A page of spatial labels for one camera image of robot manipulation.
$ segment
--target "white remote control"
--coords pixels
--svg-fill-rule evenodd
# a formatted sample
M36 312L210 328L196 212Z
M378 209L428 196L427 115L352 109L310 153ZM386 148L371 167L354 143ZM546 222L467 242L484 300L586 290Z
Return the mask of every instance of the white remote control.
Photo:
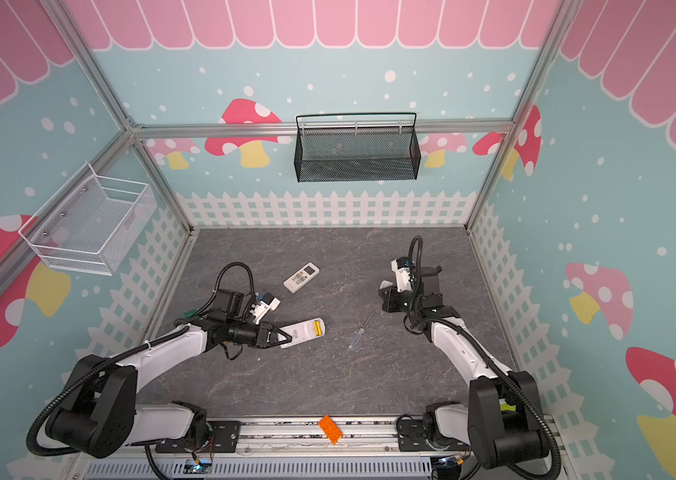
M284 285L287 287L287 290L289 290L290 293L295 293L318 273L319 269L316 268L316 265L308 262L302 269L298 270L293 274L293 276L285 280Z

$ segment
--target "gray floor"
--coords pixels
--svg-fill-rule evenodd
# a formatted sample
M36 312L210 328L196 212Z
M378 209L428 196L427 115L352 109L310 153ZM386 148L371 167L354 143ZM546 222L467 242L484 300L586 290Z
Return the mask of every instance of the gray floor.
M419 415L429 403L467 401L466 385L445 354L424 336L402 328L401 313L381 312L377 289L393 280L390 263L424 239L423 264L441 265L445 304L499 360L513 365L477 261L462 228L305 228L202 230L168 308L173 319L208 298L219 270L232 261L250 266L256 290L282 303L264 319L277 326L321 316L323 337L288 349L245 349L232 362L219 348L181 363L138 395L139 403L183 400L210 416ZM301 291L282 284L307 262L321 272ZM247 291L235 267L222 288ZM375 312L358 351L347 345ZM229 346L232 354L238 347Z

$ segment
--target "white mesh basket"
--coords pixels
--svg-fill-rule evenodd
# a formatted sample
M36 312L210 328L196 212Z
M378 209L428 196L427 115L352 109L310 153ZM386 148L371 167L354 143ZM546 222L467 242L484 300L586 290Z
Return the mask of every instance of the white mesh basket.
M113 275L156 209L149 184L93 172L39 226L37 212L19 233L50 268Z

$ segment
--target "orange toy block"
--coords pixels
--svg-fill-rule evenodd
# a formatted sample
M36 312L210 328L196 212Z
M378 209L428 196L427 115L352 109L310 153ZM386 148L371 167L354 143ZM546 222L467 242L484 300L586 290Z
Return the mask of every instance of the orange toy block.
M322 428L322 431L327 435L327 438L330 439L333 445L338 443L338 440L343 437L343 432L340 431L340 428L338 428L329 415L325 415L319 420L318 425Z

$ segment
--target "wire basket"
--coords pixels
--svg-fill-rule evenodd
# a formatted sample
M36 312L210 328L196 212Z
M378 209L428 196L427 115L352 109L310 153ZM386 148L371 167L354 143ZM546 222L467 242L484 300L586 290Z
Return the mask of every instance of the wire basket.
M93 171L38 226L39 211L18 232L50 268L113 275L156 209L151 185Z
M416 118L406 112L295 117L298 182L417 179Z

